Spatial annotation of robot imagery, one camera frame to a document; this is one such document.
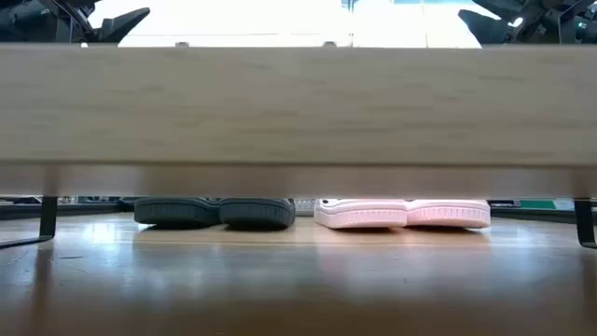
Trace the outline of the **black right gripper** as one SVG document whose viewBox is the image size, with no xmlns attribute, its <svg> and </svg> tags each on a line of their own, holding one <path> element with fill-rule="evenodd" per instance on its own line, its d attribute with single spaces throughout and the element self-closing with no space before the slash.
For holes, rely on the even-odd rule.
<svg viewBox="0 0 597 336">
<path fill-rule="evenodd" d="M 575 1 L 479 0 L 498 20 L 461 9 L 458 17 L 481 45 L 575 44 Z"/>
</svg>

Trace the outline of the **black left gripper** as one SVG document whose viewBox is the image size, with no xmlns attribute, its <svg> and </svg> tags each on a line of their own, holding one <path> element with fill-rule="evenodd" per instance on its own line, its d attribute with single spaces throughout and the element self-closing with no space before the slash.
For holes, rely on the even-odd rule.
<svg viewBox="0 0 597 336">
<path fill-rule="evenodd" d="M 150 13 L 142 7 L 112 19 L 104 19 L 100 28 L 93 28 L 89 16 L 100 0 L 40 0 L 42 15 L 42 43 L 106 43 L 118 44 Z"/>
</svg>

